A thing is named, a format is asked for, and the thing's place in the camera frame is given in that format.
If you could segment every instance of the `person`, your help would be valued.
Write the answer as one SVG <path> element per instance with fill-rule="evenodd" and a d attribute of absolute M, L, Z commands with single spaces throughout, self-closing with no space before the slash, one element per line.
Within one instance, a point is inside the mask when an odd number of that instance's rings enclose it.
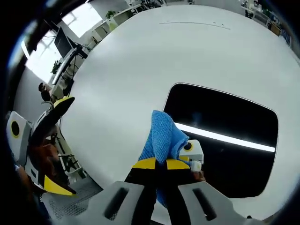
<path fill-rule="evenodd" d="M 54 103 L 56 101 L 56 98 L 55 96 L 50 96 L 50 90 L 51 88 L 45 84 L 45 83 L 40 83 L 39 86 L 38 86 L 38 90 L 41 92 L 41 96 L 42 96 L 42 99 L 45 101 L 45 102 L 52 102 Z"/>

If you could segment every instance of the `white table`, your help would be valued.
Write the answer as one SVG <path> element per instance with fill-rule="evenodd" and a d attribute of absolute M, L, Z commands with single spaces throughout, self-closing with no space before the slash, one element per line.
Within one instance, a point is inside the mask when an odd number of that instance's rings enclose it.
<path fill-rule="evenodd" d="M 163 110 L 179 82 L 241 96 L 277 113 L 277 155 L 266 189 L 258 197 L 232 199 L 244 216 L 265 219 L 277 212 L 300 171 L 300 67 L 271 31 L 227 10 L 187 5 L 144 11 L 90 53 L 61 127 L 81 165 L 103 188 L 124 180 L 142 152 L 152 110 Z M 160 205 L 152 219 L 170 224 Z"/>

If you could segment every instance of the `blue towel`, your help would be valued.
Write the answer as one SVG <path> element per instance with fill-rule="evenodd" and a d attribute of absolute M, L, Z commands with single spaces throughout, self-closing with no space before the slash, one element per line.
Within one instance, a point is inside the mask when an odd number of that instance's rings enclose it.
<path fill-rule="evenodd" d="M 172 118 L 165 112 L 154 110 L 151 130 L 139 160 L 155 157 L 164 164 L 167 158 L 179 158 L 179 151 L 188 143 L 188 136 L 179 130 Z M 157 190 L 157 200 L 166 207 L 165 198 Z"/>

